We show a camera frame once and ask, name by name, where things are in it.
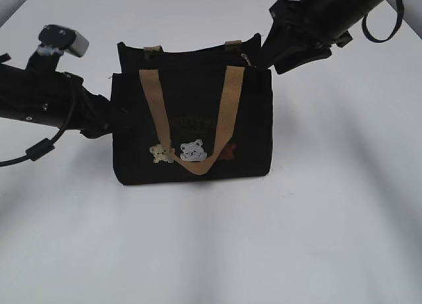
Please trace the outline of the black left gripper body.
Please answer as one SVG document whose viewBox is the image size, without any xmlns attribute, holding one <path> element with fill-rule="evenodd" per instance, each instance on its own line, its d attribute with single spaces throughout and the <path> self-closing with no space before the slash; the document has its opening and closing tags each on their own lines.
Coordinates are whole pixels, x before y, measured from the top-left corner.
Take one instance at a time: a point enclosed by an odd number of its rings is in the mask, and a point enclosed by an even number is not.
<svg viewBox="0 0 422 304">
<path fill-rule="evenodd" d="M 97 139 L 111 133 L 111 102 L 101 95 L 90 93 L 83 86 L 83 79 L 64 73 L 71 83 L 72 115 L 68 129 L 78 130 L 88 139 Z"/>
</svg>

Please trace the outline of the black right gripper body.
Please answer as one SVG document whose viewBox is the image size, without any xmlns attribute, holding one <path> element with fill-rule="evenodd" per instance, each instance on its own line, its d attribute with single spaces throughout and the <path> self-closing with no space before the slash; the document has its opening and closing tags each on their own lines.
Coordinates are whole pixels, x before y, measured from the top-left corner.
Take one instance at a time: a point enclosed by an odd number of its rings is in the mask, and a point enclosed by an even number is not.
<svg viewBox="0 0 422 304">
<path fill-rule="evenodd" d="M 277 0 L 269 9 L 271 29 L 260 49 L 260 68 L 273 66 L 281 75 L 313 61 L 327 59 L 331 47 L 352 41 L 348 31 L 330 38 L 307 15 L 299 1 Z"/>
</svg>

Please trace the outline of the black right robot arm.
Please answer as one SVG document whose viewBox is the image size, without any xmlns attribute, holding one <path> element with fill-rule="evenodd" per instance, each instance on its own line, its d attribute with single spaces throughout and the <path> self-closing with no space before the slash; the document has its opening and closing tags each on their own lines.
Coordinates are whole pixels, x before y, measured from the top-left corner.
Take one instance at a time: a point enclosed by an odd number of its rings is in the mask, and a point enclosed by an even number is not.
<svg viewBox="0 0 422 304">
<path fill-rule="evenodd" d="M 277 0 L 269 9 L 273 23 L 257 57 L 260 69 L 281 75 L 306 63 L 327 59 L 331 47 L 352 41 L 349 29 L 361 23 L 365 37 L 381 43 L 367 28 L 368 14 L 384 0 Z M 403 0 L 396 0 L 395 35 L 404 19 Z"/>
</svg>

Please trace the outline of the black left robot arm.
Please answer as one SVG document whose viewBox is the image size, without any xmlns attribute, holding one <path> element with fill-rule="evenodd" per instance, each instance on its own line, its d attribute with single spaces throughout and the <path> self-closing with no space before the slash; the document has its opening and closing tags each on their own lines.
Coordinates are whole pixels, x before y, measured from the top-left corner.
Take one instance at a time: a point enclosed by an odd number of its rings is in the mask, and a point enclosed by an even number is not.
<svg viewBox="0 0 422 304">
<path fill-rule="evenodd" d="M 112 133 L 111 102 L 90 93 L 84 79 L 56 70 L 59 55 L 34 53 L 25 69 L 7 64 L 11 57 L 1 55 L 1 117 L 76 130 L 89 139 Z"/>
</svg>

